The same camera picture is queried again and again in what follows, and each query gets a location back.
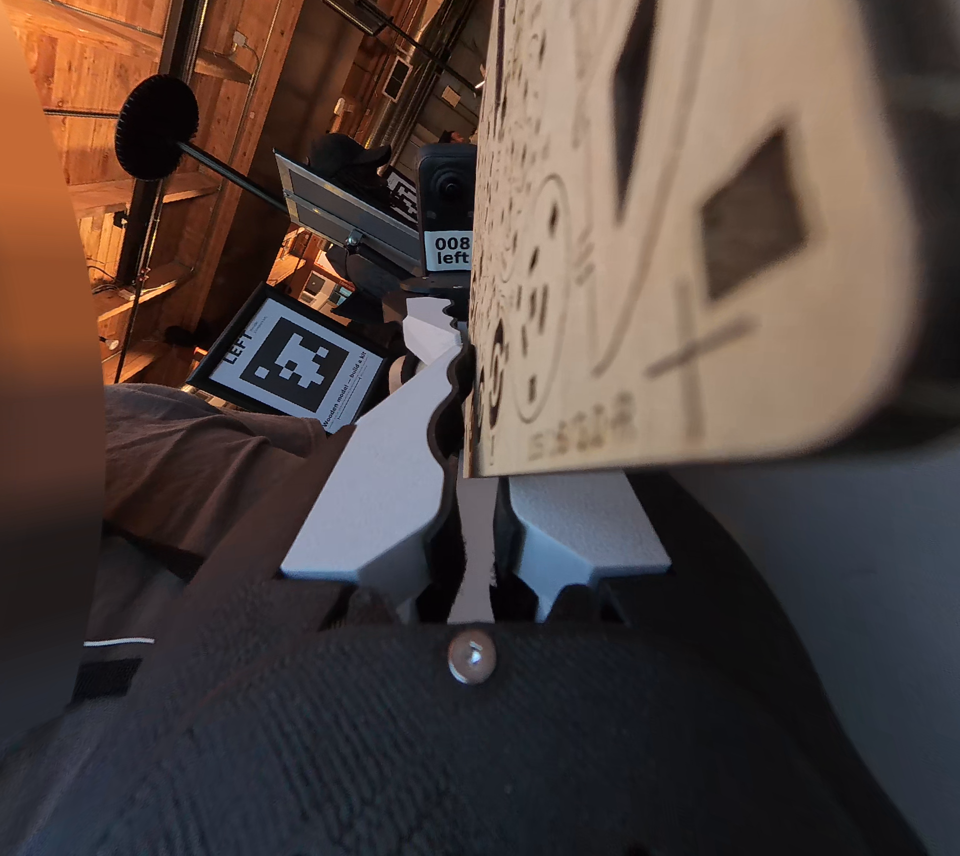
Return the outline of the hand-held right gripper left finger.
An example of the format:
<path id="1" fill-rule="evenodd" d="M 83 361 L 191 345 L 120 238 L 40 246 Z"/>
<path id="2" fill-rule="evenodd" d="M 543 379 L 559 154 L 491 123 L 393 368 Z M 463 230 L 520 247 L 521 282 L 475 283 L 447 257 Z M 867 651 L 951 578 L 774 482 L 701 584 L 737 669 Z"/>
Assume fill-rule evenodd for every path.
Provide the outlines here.
<path id="1" fill-rule="evenodd" d="M 350 427 L 280 565 L 285 578 L 364 587 L 400 608 L 422 594 L 453 505 L 473 379 L 471 349 L 450 346 Z"/>

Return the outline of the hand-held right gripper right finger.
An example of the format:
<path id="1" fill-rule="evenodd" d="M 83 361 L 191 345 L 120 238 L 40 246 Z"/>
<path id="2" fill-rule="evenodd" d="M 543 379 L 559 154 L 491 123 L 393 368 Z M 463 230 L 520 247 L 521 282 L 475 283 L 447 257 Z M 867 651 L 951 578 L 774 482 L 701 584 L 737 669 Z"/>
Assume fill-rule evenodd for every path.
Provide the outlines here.
<path id="1" fill-rule="evenodd" d="M 621 470 L 502 477 L 495 503 L 496 588 L 545 622 L 569 586 L 661 575 L 671 560 Z"/>

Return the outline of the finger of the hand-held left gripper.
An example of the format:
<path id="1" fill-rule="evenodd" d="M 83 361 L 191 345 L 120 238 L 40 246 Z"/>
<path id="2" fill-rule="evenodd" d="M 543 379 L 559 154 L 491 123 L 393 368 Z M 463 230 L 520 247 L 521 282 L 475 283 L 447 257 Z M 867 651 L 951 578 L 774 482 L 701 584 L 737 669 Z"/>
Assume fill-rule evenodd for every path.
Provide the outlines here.
<path id="1" fill-rule="evenodd" d="M 413 296 L 406 301 L 403 338 L 408 352 L 431 366 L 464 344 L 464 330 L 450 298 Z"/>

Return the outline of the laser-cut wooden parts sheet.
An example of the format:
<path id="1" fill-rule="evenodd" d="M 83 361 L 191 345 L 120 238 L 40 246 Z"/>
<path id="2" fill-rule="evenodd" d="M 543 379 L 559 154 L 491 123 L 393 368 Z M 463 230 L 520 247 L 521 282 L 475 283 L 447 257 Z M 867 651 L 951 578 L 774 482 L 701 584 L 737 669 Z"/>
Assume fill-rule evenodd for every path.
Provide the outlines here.
<path id="1" fill-rule="evenodd" d="M 906 177 L 857 0 L 496 0 L 466 464 L 790 456 L 896 393 Z"/>

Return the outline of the black white marker board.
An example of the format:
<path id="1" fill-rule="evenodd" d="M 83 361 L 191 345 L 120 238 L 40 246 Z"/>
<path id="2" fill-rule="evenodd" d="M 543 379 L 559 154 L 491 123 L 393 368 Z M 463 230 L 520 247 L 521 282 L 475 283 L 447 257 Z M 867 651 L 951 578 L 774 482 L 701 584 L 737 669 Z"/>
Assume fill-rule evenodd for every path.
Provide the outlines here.
<path id="1" fill-rule="evenodd" d="M 383 177 L 389 190 L 391 213 L 415 225 L 418 221 L 418 195 L 414 181 L 392 166 L 385 168 Z"/>

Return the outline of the black office chair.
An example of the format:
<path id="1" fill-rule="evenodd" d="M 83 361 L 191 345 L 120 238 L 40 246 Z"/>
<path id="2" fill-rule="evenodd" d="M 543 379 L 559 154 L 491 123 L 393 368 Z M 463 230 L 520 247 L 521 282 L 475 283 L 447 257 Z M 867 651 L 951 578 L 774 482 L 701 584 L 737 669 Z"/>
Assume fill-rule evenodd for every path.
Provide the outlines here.
<path id="1" fill-rule="evenodd" d="M 337 176 L 378 176 L 391 159 L 389 144 L 366 148 L 342 132 L 328 132 L 311 144 L 307 167 L 328 180 Z"/>

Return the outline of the grey rectangular panel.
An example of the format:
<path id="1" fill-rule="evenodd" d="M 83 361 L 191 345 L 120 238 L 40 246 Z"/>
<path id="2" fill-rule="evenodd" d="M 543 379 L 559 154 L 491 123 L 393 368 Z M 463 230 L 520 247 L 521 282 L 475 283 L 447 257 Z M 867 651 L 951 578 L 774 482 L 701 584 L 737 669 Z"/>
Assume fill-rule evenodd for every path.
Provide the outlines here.
<path id="1" fill-rule="evenodd" d="M 366 246 L 420 275 L 423 247 L 414 224 L 355 196 L 280 152 L 273 153 L 290 219 L 343 248 Z"/>

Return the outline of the framed marker sign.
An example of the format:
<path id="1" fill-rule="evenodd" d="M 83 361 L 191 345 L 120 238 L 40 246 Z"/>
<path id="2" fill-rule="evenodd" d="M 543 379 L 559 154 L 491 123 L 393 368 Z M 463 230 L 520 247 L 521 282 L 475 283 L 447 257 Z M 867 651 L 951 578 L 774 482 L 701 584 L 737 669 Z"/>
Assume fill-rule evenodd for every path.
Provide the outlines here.
<path id="1" fill-rule="evenodd" d="M 310 418 L 332 435 L 384 386 L 388 351 L 261 283 L 186 383 L 240 408 Z"/>

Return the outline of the black lamp with flat head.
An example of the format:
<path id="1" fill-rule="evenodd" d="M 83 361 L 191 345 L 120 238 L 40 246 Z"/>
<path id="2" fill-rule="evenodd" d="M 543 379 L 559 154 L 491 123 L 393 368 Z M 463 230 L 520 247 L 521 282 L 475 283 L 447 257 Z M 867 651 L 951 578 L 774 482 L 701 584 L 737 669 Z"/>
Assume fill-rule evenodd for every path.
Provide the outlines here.
<path id="1" fill-rule="evenodd" d="M 331 10 L 342 16 L 354 28 L 366 37 L 380 39 L 383 34 L 389 33 L 393 41 L 405 44 L 407 49 L 425 57 L 427 62 L 440 73 L 447 73 L 457 82 L 476 91 L 482 82 L 473 82 L 457 70 L 452 62 L 453 51 L 459 40 L 460 33 L 456 31 L 452 40 L 436 46 L 430 46 L 407 33 L 401 25 L 396 23 L 388 13 L 381 10 L 373 0 L 322 0 Z"/>

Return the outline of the black round disc with pole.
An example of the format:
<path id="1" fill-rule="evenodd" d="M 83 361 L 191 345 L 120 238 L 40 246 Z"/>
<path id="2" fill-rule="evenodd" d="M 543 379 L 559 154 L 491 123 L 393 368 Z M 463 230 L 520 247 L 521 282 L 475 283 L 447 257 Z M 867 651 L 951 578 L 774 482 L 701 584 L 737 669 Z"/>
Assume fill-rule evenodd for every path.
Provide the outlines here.
<path id="1" fill-rule="evenodd" d="M 118 114 L 114 152 L 125 173 L 143 181 L 170 177 L 184 156 L 238 186 L 241 190 L 286 211 L 286 203 L 233 167 L 193 144 L 200 122 L 199 105 L 187 82 L 155 74 L 127 96 Z"/>

